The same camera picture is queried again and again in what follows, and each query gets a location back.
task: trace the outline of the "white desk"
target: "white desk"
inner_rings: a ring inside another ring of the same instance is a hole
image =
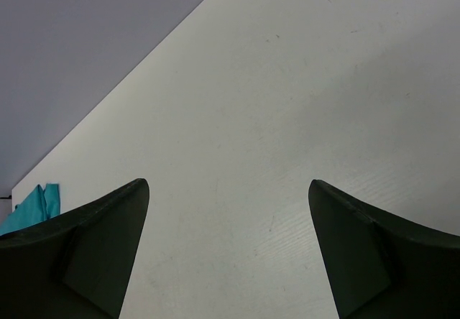
[[[136,177],[123,318],[330,319],[313,178],[460,234],[460,0],[205,0],[13,191]]]

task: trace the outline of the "table surface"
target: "table surface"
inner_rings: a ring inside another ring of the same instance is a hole
[[[68,211],[148,180],[122,318],[337,318],[312,179],[460,234],[459,7],[205,0],[14,202],[58,182]]]

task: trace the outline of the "teal fabric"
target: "teal fabric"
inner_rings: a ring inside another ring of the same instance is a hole
[[[60,214],[58,184],[47,184],[45,190],[38,185],[24,201],[16,205],[0,226],[0,235],[33,226]]]

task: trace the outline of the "teal cloth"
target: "teal cloth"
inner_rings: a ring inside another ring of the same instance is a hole
[[[0,226],[0,235],[33,226],[60,214],[58,184],[47,184],[43,190],[38,185],[24,201],[16,205]]]

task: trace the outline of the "scuff mark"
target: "scuff mark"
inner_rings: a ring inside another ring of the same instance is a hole
[[[217,197],[217,190],[218,190],[218,189],[219,189],[219,178],[217,177],[217,178],[216,178],[216,189],[215,189],[215,192],[216,192],[216,193],[215,193],[215,196],[216,196],[216,204],[217,204],[217,198],[218,198],[218,197]]]
[[[383,23],[379,22],[379,32],[380,34],[384,34],[385,33],[385,26],[383,25]]]
[[[270,224],[270,228],[268,229],[268,231],[272,231],[274,222],[275,222],[275,215],[273,215],[272,217],[272,223]]]

